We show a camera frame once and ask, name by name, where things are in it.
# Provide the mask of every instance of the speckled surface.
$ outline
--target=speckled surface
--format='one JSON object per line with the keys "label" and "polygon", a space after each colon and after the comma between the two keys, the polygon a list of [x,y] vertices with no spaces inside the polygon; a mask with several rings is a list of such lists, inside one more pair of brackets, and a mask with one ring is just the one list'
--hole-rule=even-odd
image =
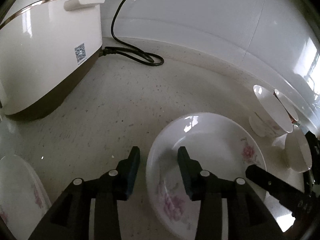
{"label": "speckled surface", "polygon": [[[161,53],[157,46],[153,51]],[[123,240],[176,239],[149,205],[145,165],[159,132],[184,114],[212,112],[234,120],[256,140],[268,171],[303,190],[302,175],[287,169],[281,147],[250,128],[248,116],[255,106],[249,88],[256,81],[231,66],[224,76],[212,71],[220,72],[223,64],[212,61],[209,70],[165,59],[160,67],[147,67],[118,55],[102,57],[49,116],[30,123],[5,119],[0,155],[16,153],[28,161],[54,202],[72,179],[98,178],[138,146],[141,165],[134,193],[118,202]]]}

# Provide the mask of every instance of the black cable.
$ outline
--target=black cable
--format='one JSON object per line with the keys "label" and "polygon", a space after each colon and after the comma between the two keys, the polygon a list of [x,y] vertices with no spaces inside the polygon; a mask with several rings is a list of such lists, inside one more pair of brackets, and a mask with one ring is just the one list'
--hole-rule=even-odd
{"label": "black cable", "polygon": [[[144,65],[148,65],[148,66],[160,66],[160,65],[162,65],[164,63],[164,59],[161,56],[153,54],[153,53],[149,53],[149,52],[144,52],[143,50],[137,48],[136,46],[133,46],[131,44],[128,44],[128,43],[126,43],[124,41],[119,40],[115,36],[113,28],[114,28],[114,25],[115,25],[115,22],[116,22],[116,18],[117,18],[118,14],[120,12],[120,9],[121,9],[121,7],[122,7],[122,5],[124,4],[125,1],[126,0],[122,0],[122,2],[120,3],[120,5],[119,5],[119,7],[118,7],[118,9],[117,9],[117,11],[115,13],[115,16],[113,17],[113,20],[112,20],[112,23],[111,23],[111,35],[116,41],[118,41],[119,43],[121,43],[123,45],[126,45],[126,46],[128,46],[128,47],[130,47],[132,49],[121,48],[121,47],[108,47],[107,46],[102,50],[103,56],[105,56],[107,54],[120,54],[122,56],[125,56],[125,57],[128,57],[130,59],[133,59],[133,60],[135,60],[135,61],[137,61],[137,62],[139,62],[141,64],[144,64]],[[133,53],[133,54],[145,59],[146,61],[138,59],[138,58],[136,58],[134,56],[131,56],[131,55],[129,55],[127,53],[124,53],[124,52]],[[160,62],[155,63],[155,61],[153,60],[153,58],[151,56],[159,59]]]}

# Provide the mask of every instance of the white wall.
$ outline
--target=white wall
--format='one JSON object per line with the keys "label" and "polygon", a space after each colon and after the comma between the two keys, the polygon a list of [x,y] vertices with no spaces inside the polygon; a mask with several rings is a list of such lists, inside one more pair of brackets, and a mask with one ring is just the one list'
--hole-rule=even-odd
{"label": "white wall", "polygon": [[[106,0],[101,6],[103,36],[110,36],[120,2]],[[283,92],[320,127],[315,108],[320,97],[314,95],[320,93],[320,64],[309,73],[315,92],[306,76],[319,42],[305,11],[300,0],[127,0],[115,33],[181,45],[232,63]]]}

